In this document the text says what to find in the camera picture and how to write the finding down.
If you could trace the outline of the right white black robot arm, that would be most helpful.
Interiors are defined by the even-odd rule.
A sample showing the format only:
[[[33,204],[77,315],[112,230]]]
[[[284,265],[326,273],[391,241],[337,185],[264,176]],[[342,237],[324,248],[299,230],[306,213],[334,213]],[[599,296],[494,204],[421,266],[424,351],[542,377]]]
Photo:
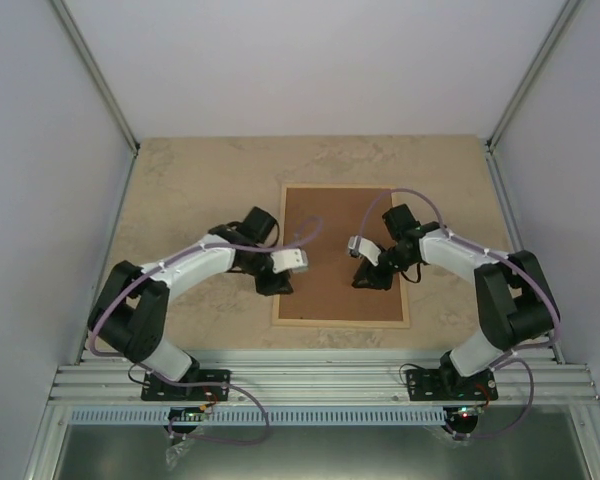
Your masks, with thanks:
[[[474,389],[476,376],[521,344],[560,326],[558,307],[533,253],[487,249],[440,222],[420,223],[405,204],[389,209],[382,220],[394,241],[389,248],[361,235],[348,241],[349,255],[361,260],[354,288],[387,291],[396,275],[424,265],[442,268],[474,287],[477,331],[445,353],[437,369],[440,390],[447,397],[465,397]]]

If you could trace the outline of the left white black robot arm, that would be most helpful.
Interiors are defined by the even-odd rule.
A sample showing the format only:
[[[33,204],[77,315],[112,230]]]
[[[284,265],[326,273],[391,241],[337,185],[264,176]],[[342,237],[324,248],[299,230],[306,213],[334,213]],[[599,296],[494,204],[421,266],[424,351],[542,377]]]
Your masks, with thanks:
[[[243,221],[211,228],[186,249],[152,263],[116,264],[88,319],[89,348],[95,355],[101,339],[114,353],[146,368],[164,381],[177,399],[198,390],[199,362],[169,341],[165,334],[169,305],[180,295],[216,275],[243,273],[254,279],[262,296],[293,292],[290,276],[308,266],[299,248],[266,247],[277,220],[254,207]]]

